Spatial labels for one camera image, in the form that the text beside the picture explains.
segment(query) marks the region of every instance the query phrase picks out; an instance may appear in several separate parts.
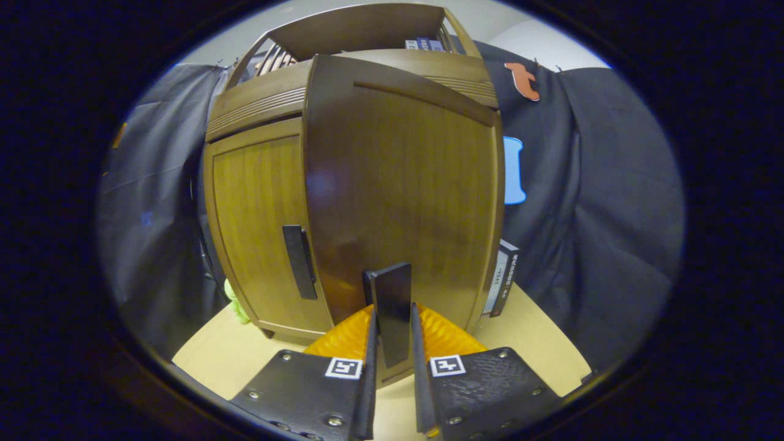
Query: black border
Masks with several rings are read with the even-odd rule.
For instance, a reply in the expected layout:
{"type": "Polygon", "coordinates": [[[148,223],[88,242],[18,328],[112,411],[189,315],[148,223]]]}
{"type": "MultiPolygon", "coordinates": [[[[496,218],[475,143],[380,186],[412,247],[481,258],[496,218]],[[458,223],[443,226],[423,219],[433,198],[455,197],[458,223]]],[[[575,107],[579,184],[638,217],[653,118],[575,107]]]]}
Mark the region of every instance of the black border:
{"type": "MultiPolygon", "coordinates": [[[[773,435],[775,406],[761,404],[774,384],[770,318],[781,309],[784,273],[774,101],[781,5],[524,6],[596,50],[658,115],[687,188],[688,237],[673,300],[641,352],[607,381],[594,379],[568,414],[521,435],[773,435]]],[[[103,151],[132,102],[192,42],[259,7],[173,0],[0,8],[11,49],[0,162],[13,327],[6,347],[14,355],[6,429],[32,438],[258,439],[253,423],[178,382],[119,324],[93,221],[103,151]]]]}

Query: book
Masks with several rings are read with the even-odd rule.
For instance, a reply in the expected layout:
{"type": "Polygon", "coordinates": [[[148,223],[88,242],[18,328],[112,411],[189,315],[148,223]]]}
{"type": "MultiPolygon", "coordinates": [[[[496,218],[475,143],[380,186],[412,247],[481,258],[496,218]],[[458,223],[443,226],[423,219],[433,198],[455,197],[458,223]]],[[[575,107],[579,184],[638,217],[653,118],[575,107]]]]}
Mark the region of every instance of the book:
{"type": "Polygon", "coordinates": [[[417,45],[421,50],[430,50],[430,40],[424,37],[416,38],[417,45]]]}
{"type": "Polygon", "coordinates": [[[505,240],[501,240],[498,259],[495,261],[492,285],[490,285],[485,308],[482,310],[483,315],[489,314],[490,317],[501,315],[503,307],[506,305],[506,299],[509,297],[509,292],[512,290],[519,254],[519,248],[505,240]]]}
{"type": "Polygon", "coordinates": [[[444,46],[438,40],[430,40],[430,50],[437,50],[439,52],[446,52],[444,46]]]}

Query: wood grain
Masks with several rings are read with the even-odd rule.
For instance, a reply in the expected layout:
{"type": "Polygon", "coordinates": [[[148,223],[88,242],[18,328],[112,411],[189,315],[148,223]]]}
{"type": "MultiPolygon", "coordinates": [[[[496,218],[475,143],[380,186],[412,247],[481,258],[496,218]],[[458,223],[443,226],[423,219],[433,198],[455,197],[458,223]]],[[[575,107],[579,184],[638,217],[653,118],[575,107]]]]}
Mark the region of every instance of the wood grain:
{"type": "Polygon", "coordinates": [[[205,181],[220,263],[243,307],[265,329],[316,338],[332,327],[324,292],[317,282],[317,300],[299,295],[281,229],[309,228],[301,127],[295,118],[210,144],[205,181]]]}
{"type": "Polygon", "coordinates": [[[307,16],[270,31],[297,60],[317,53],[405,48],[405,40],[434,38],[444,8],[412,3],[355,5],[307,16]]]}
{"type": "Polygon", "coordinates": [[[302,112],[310,61],[268,72],[221,93],[212,106],[207,142],[264,121],[302,112]]]}
{"type": "Polygon", "coordinates": [[[336,56],[396,67],[438,82],[493,109],[498,108],[495,87],[481,58],[427,50],[377,49],[336,56]]]}
{"type": "Polygon", "coordinates": [[[418,75],[317,56],[304,113],[312,246],[333,319],[361,274],[412,264],[412,299],[478,320],[503,213],[498,115],[418,75]]]}
{"type": "Polygon", "coordinates": [[[441,34],[441,40],[444,42],[444,49],[446,49],[446,51],[449,53],[457,53],[455,43],[452,41],[452,36],[446,30],[446,26],[443,22],[441,22],[441,30],[439,31],[439,34],[441,34]]]}
{"type": "Polygon", "coordinates": [[[470,35],[468,35],[468,32],[466,32],[466,28],[464,28],[457,20],[457,17],[455,17],[454,14],[452,14],[452,12],[446,8],[444,8],[444,15],[449,21],[449,24],[452,25],[452,29],[455,30],[457,38],[460,40],[460,44],[463,45],[463,50],[466,51],[466,55],[481,59],[482,55],[479,53],[477,45],[474,43],[474,40],[471,39],[470,35]]]}

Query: cabinet door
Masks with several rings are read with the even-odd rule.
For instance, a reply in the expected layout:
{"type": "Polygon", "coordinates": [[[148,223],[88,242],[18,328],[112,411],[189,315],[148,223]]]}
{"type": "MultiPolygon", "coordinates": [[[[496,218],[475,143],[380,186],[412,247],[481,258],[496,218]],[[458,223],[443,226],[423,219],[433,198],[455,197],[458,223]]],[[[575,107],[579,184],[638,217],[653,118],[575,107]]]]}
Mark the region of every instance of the cabinet door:
{"type": "Polygon", "coordinates": [[[332,327],[321,284],[309,293],[297,286],[283,231],[310,233],[301,130],[293,118],[208,145],[205,193],[220,262],[254,323],[316,338],[332,327]]]}
{"type": "Polygon", "coordinates": [[[503,219],[503,135],[490,109],[393,67],[316,56],[303,144],[312,246],[335,323],[362,272],[412,264],[412,299],[471,330],[503,219]]]}

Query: blue cutout shape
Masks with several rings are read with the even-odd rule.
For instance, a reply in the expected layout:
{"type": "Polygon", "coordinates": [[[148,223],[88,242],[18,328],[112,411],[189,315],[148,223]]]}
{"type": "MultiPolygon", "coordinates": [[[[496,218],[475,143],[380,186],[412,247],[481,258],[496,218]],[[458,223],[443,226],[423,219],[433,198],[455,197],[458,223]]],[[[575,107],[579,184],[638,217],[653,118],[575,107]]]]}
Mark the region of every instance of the blue cutout shape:
{"type": "Polygon", "coordinates": [[[506,205],[519,204],[525,200],[525,192],[520,183],[520,152],[523,142],[517,138],[504,137],[503,151],[506,168],[506,188],[503,193],[503,203],[506,205]]]}

